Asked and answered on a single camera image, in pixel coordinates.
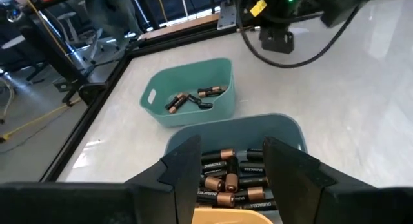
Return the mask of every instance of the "floor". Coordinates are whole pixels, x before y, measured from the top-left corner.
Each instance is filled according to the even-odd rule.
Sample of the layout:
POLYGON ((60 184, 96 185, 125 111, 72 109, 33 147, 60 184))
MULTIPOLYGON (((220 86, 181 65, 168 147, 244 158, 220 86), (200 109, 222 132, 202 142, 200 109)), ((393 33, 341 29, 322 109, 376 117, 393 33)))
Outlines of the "floor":
MULTIPOLYGON (((84 53, 86 52, 79 51, 75 56, 84 53)), ((113 54, 112 49, 107 50, 98 55, 96 61, 98 64, 104 63, 113 54)), ((88 66, 83 61, 76 61, 75 57, 74 60, 78 68, 88 66)), ((106 81, 116 64, 115 62, 95 68, 89 80, 106 81)), ((31 85, 25 77, 32 71, 33 68, 27 68, 5 76, 14 85, 17 94, 8 110, 6 123, 0 125, 2 135, 63 105, 61 100, 65 93, 60 93, 52 84, 61 76, 48 66, 34 79, 34 81, 38 79, 45 81, 31 85)), ((1 107, 6 104, 8 95, 6 90, 0 94, 1 107)), ((85 110, 86 105, 83 102, 72 108, 64 108, 22 129, 7 142, 0 144, 0 183, 38 181, 85 110)))
MULTIPOLYGON (((413 0, 374 0, 339 41, 302 68, 271 67, 230 34, 133 59, 88 129, 60 181, 124 182, 159 160, 181 128, 161 126, 139 104, 160 70, 217 57, 234 69, 234 117, 281 113, 296 120, 308 153, 376 187, 413 185, 413 0)), ((290 55, 264 52, 280 63, 314 56, 337 32, 319 20, 291 29, 290 55)))

